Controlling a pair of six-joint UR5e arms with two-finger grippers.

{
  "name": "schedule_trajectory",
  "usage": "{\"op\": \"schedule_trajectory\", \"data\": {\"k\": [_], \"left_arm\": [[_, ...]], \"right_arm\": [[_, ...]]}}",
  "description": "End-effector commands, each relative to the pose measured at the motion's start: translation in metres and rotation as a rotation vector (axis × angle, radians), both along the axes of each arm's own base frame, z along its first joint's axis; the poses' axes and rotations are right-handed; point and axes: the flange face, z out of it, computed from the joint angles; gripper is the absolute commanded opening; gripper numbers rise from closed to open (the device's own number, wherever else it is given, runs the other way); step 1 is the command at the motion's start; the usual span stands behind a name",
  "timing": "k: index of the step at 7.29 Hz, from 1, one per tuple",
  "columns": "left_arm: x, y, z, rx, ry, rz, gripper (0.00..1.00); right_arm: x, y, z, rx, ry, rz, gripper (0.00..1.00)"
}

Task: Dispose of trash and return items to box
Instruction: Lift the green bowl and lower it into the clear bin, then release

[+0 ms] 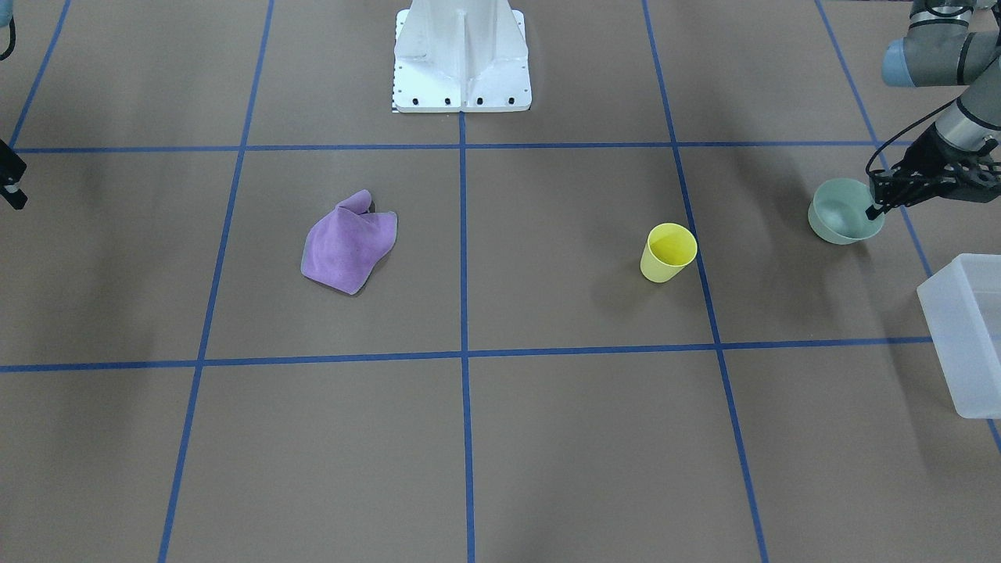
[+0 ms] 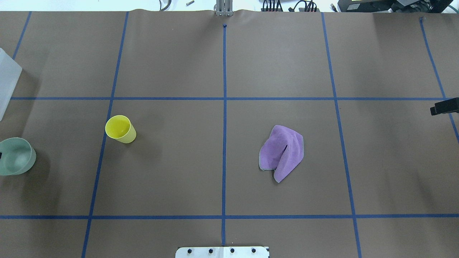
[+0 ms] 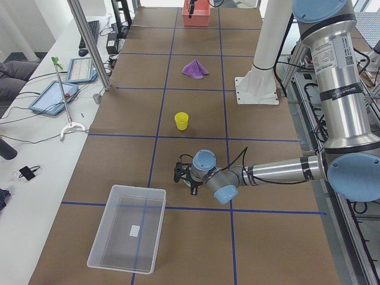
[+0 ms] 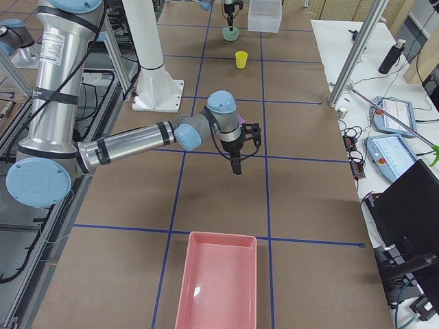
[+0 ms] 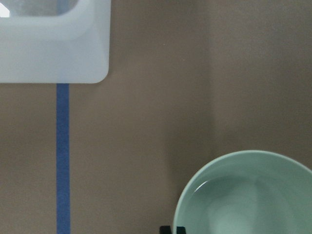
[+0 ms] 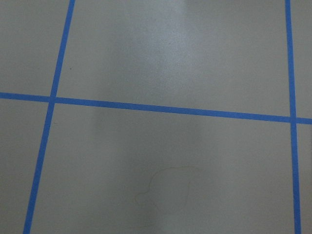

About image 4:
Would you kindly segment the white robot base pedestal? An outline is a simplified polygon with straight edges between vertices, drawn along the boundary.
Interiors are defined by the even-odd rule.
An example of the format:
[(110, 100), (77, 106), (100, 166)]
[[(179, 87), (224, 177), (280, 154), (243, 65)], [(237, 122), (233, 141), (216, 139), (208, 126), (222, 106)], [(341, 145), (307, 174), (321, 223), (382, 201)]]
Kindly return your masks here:
[(152, 2), (124, 1), (123, 5), (141, 67), (132, 108), (177, 112), (185, 83), (173, 79), (165, 68)]

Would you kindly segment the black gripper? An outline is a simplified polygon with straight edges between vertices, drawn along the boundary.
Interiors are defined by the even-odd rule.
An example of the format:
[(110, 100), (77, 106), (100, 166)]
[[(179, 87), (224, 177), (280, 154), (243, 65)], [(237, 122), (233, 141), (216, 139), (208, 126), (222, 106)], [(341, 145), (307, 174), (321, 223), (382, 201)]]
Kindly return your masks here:
[(235, 13), (235, 7), (240, 6), (240, 1), (238, 0), (223, 0), (222, 7), (227, 19), (228, 28), (230, 32), (234, 31), (233, 18)]
[(231, 168), (235, 175), (241, 175), (241, 161), (244, 159), (241, 157), (241, 149), (244, 146), (244, 140), (242, 138), (238, 138), (235, 141), (227, 142), (221, 140), (221, 145), (223, 150), (229, 154), (227, 159), (230, 161)]

